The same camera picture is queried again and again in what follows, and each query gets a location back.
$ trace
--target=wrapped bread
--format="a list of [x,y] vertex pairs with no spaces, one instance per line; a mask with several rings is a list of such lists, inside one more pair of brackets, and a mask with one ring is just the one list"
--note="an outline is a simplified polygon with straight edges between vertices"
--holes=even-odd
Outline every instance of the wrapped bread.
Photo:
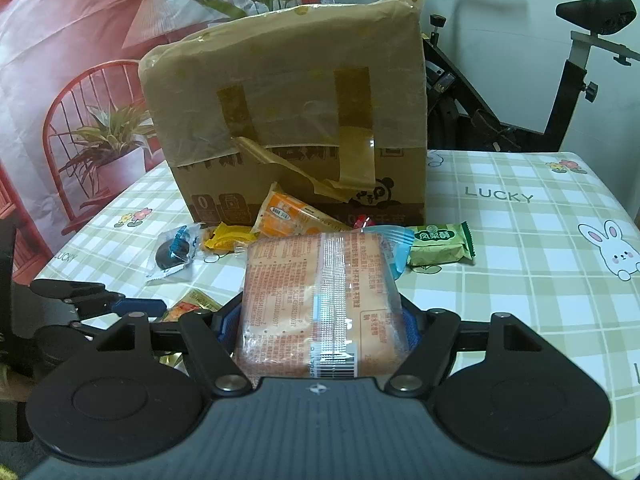
[[407,353],[379,234],[266,238],[248,248],[234,355],[249,376],[385,376]]

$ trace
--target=rabbit cartoon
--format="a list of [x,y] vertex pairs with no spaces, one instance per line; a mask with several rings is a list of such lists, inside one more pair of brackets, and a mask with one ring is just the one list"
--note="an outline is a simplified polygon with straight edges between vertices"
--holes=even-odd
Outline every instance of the rabbit cartoon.
[[578,225],[582,236],[600,248],[600,256],[607,269],[623,282],[640,270],[640,256],[631,245],[622,239],[622,231],[613,220],[604,222],[604,234],[587,224]]

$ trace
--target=panda logo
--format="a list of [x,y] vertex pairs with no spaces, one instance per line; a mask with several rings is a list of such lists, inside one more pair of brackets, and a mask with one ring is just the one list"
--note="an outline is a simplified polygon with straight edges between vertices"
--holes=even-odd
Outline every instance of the panda logo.
[[378,185],[373,190],[364,190],[356,193],[356,196],[349,200],[352,206],[375,207],[377,209],[386,209],[390,205],[399,205],[398,200],[391,199],[391,189],[394,186],[393,179],[386,176],[385,178],[377,178]]

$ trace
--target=plastic wrapper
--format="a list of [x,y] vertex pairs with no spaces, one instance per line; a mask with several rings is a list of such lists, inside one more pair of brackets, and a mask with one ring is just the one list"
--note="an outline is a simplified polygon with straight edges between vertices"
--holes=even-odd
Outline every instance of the plastic wrapper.
[[372,225],[376,225],[373,218],[367,215],[359,215],[353,223],[353,228],[362,229],[363,227],[371,227]]
[[[207,296],[204,292],[199,290],[198,288],[190,289],[178,303],[172,306],[169,310],[164,313],[164,316],[161,317],[158,321],[178,321],[178,318],[182,316],[182,314],[186,314],[187,312],[191,312],[192,310],[199,310],[201,308],[206,308],[212,312],[217,312],[222,308],[216,300]],[[172,368],[177,367],[182,362],[182,354],[175,353],[162,356],[160,358],[160,362],[163,365],[171,366]]]
[[248,245],[258,239],[258,235],[251,230],[243,225],[226,225],[220,222],[211,238],[204,242],[204,246],[216,251],[233,251],[236,246]]
[[190,281],[191,262],[200,242],[200,224],[165,231],[156,239],[146,261],[146,282]]
[[377,233],[265,238],[248,248],[234,357],[252,378],[385,377],[408,353]]
[[389,264],[391,275],[397,280],[406,267],[409,251],[414,243],[414,232],[398,225],[370,225],[363,227],[365,233],[379,233],[382,236],[382,252]]
[[262,203],[252,232],[283,237],[348,230],[348,225],[284,193],[274,182]]
[[472,260],[476,253],[471,232],[466,222],[438,224],[409,228],[414,232],[414,243],[409,252],[409,266],[417,272],[421,268]]

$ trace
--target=circular pad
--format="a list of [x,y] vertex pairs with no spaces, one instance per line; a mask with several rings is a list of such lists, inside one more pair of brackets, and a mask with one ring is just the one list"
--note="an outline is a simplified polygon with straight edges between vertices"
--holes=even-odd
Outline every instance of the circular pad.
[[27,403],[33,434],[63,460],[129,463],[178,444],[202,410],[185,374],[135,351],[90,351],[60,365]]
[[89,346],[89,341],[82,333],[63,325],[42,326],[36,330],[33,339],[42,358],[53,366],[58,366]]
[[609,423],[606,394],[571,363],[554,370],[538,362],[485,361],[460,370],[436,392],[437,419],[465,446],[508,462],[595,451]]

